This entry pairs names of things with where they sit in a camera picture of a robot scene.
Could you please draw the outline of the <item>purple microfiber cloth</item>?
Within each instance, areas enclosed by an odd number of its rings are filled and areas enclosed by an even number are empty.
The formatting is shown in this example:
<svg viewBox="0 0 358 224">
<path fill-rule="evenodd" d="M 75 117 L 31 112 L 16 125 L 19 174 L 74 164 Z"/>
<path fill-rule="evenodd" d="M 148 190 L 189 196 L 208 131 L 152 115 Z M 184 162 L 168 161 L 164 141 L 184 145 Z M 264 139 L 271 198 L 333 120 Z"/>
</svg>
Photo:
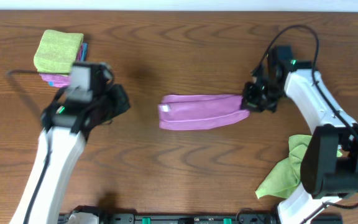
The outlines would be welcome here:
<svg viewBox="0 0 358 224">
<path fill-rule="evenodd" d="M 246 119 L 240 95 L 166 95 L 158 105 L 159 126 L 172 131 L 207 130 Z"/>
</svg>

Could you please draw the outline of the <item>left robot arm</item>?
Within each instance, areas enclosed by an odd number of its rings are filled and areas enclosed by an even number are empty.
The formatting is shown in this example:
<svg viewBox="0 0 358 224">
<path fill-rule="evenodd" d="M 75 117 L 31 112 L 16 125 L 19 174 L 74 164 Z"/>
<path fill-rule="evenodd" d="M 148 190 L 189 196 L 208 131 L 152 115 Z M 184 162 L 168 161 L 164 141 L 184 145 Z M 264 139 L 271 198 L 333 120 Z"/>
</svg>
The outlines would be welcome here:
<svg viewBox="0 0 358 224">
<path fill-rule="evenodd" d="M 99 93 L 87 91 L 91 101 L 80 101 L 81 88 L 63 87 L 42 111 L 35 162 L 11 223 L 57 223 L 73 169 L 85 150 L 90 132 L 125 113 L 129 97 L 120 84 Z"/>
</svg>

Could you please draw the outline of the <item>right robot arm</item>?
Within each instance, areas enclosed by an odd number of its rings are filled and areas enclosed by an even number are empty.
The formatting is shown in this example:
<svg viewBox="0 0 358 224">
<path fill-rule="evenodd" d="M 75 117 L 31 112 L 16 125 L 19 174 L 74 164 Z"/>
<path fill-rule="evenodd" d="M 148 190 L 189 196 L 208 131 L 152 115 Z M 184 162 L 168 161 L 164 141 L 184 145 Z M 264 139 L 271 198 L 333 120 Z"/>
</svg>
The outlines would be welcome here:
<svg viewBox="0 0 358 224">
<path fill-rule="evenodd" d="M 358 193 L 358 124 L 336 102 L 310 61 L 276 60 L 258 65 L 243 90 L 242 108 L 275 111 L 287 96 L 300 110 L 311 141 L 300 165 L 300 184 L 277 205 L 270 221 L 310 223 L 325 208 Z"/>
</svg>

